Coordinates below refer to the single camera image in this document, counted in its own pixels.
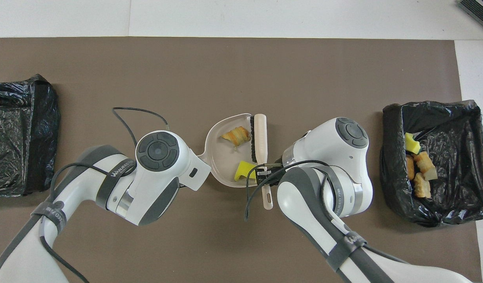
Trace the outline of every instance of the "garbage bag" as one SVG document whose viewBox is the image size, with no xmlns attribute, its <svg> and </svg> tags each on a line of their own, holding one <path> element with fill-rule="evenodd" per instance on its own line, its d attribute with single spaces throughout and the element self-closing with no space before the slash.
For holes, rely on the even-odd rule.
<svg viewBox="0 0 483 283">
<path fill-rule="evenodd" d="M 0 197 L 49 188 L 59 124 L 58 97 L 44 77 L 0 83 Z"/>
<path fill-rule="evenodd" d="M 414 134 L 437 168 L 431 198 L 414 196 L 404 133 Z M 483 219 L 483 133 L 473 100 L 388 105 L 383 109 L 381 185 L 387 206 L 425 227 Z"/>
</svg>

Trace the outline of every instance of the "brush handle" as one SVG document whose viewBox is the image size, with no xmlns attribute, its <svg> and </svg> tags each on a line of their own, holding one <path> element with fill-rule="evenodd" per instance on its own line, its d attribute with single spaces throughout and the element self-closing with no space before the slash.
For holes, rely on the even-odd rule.
<svg viewBox="0 0 483 283">
<path fill-rule="evenodd" d="M 268 128 L 266 124 L 266 115 L 254 115 L 254 146 L 256 151 L 257 164 L 268 162 Z M 271 195 L 271 188 L 269 185 L 262 187 L 263 205 L 269 210 L 273 208 L 273 197 Z"/>
</svg>

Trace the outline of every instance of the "black brush bristles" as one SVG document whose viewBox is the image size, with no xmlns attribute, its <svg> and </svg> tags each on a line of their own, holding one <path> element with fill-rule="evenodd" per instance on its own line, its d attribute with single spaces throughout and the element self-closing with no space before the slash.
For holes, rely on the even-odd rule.
<svg viewBox="0 0 483 283">
<path fill-rule="evenodd" d="M 256 140 L 254 138 L 255 136 L 255 128 L 254 128 L 254 117 L 250 117 L 250 136 L 251 136 L 251 150 L 252 150 L 252 161 L 257 164 L 257 158 L 256 158 Z"/>
</svg>

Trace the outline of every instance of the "white floor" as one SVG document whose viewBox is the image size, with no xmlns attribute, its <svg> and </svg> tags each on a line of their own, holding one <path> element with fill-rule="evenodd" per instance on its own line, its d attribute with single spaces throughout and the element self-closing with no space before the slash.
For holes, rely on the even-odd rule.
<svg viewBox="0 0 483 283">
<path fill-rule="evenodd" d="M 455 0 L 0 0 L 0 37 L 55 36 L 450 39 L 483 109 L 483 27 Z"/>
</svg>

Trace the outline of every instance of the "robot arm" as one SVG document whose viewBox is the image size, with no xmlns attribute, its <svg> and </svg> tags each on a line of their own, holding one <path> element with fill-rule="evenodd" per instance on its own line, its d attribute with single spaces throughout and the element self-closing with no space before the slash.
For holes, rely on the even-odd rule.
<svg viewBox="0 0 483 283">
<path fill-rule="evenodd" d="M 168 131 L 144 136 L 136 147 L 135 159 L 110 145 L 86 150 L 77 162 L 94 165 L 107 175 L 81 166 L 68 172 L 55 190 L 60 192 L 58 196 L 33 212 L 1 255 L 0 283 L 67 282 L 40 237 L 52 246 L 82 201 L 95 201 L 133 224 L 149 224 L 163 215 L 180 184 L 198 190 L 210 173 L 210 167 Z"/>
<path fill-rule="evenodd" d="M 365 154 L 369 140 L 353 120 L 329 120 L 288 148 L 284 165 L 321 160 L 290 168 L 280 179 L 277 199 L 284 215 L 301 230 L 345 282 L 470 283 L 455 272 L 409 265 L 370 248 L 340 217 L 360 213 L 370 204 L 372 185 Z"/>
</svg>

